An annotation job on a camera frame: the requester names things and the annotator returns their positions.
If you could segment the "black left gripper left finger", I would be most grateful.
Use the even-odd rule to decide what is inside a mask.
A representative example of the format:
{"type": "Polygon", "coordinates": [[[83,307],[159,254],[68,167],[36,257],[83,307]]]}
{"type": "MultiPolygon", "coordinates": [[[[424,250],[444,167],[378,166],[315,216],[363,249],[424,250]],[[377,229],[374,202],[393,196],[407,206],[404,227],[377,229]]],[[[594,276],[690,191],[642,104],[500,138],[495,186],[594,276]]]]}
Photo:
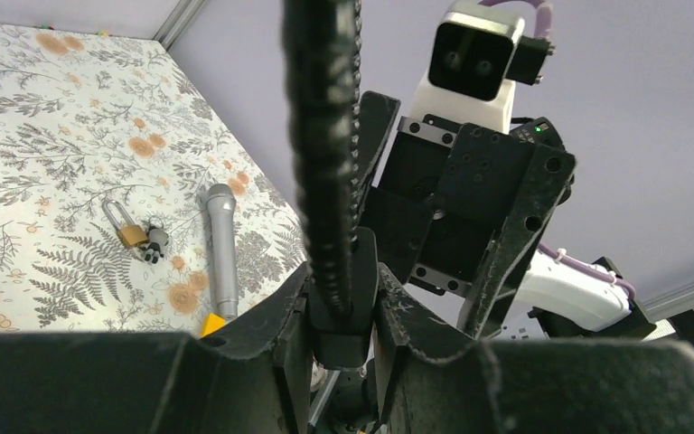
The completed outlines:
{"type": "Polygon", "coordinates": [[[304,433],[305,267],[219,331],[0,335],[0,433],[304,433]]]}

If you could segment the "grey marker yellow cap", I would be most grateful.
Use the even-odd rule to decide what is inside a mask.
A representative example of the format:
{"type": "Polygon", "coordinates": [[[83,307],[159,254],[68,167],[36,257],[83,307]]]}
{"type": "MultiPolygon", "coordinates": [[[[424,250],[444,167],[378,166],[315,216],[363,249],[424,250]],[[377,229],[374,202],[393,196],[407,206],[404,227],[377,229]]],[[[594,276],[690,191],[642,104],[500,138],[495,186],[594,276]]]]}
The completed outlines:
{"type": "Polygon", "coordinates": [[[207,192],[206,210],[211,223],[211,269],[214,308],[202,324],[206,337],[239,314],[239,283],[234,232],[236,198],[227,184],[215,184],[207,192]]]}

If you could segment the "small brass padlock keys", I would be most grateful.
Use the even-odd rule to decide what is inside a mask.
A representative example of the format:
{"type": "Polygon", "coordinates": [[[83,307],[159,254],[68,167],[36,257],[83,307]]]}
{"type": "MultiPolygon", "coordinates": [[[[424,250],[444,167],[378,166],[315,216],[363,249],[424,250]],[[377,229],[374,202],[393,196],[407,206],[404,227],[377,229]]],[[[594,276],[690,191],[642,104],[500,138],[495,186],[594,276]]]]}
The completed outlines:
{"type": "Polygon", "coordinates": [[[106,199],[101,206],[104,215],[127,248],[140,249],[143,261],[151,265],[157,264],[164,258],[170,236],[163,228],[149,225],[145,229],[142,225],[135,223],[118,201],[106,199]]]}

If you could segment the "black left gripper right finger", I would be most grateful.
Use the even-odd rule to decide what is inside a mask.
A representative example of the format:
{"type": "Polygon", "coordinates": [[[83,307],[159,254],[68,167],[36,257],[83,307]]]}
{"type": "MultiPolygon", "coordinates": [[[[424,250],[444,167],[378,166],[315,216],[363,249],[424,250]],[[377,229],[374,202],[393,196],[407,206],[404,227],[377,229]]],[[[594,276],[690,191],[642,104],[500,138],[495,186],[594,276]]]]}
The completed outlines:
{"type": "Polygon", "coordinates": [[[375,365],[392,433],[694,433],[694,348],[474,340],[378,269],[375,365]]]}

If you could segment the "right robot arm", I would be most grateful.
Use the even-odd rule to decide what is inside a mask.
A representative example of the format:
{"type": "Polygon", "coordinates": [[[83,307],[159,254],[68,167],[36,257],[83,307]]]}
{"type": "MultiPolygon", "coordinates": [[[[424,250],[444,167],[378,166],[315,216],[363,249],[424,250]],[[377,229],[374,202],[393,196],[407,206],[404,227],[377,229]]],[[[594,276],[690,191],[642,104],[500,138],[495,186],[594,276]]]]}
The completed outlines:
{"type": "Polygon", "coordinates": [[[488,262],[510,267],[482,336],[626,336],[654,328],[609,259],[593,263],[543,245],[570,196],[574,157],[546,118],[514,118],[500,133],[427,114],[367,91],[360,102],[360,223],[401,283],[466,297],[488,262]]]}

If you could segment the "floral table cloth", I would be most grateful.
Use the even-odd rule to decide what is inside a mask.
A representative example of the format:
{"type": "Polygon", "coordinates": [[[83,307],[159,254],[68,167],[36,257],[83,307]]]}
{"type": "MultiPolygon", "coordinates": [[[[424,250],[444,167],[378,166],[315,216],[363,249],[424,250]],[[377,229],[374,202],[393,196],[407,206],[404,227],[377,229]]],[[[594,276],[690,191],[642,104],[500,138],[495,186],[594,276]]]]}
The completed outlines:
{"type": "Polygon", "coordinates": [[[197,332],[213,184],[237,200],[245,311],[303,261],[297,218],[165,49],[0,24],[0,334],[197,332]],[[121,242],[106,199],[169,234],[160,262],[121,242]]]}

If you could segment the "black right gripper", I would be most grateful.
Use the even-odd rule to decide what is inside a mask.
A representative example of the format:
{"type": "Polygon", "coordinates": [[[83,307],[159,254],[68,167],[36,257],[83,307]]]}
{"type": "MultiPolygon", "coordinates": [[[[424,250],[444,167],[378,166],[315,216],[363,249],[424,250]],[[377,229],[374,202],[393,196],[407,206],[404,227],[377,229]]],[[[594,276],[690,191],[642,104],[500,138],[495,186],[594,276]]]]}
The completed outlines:
{"type": "Polygon", "coordinates": [[[352,206],[368,195],[361,225],[401,282],[463,296],[474,281],[457,327],[478,339],[506,278],[557,207],[576,157],[559,150],[562,138],[547,118],[515,118],[502,134],[404,117],[372,187],[399,107],[375,91],[361,96],[352,206]]]}

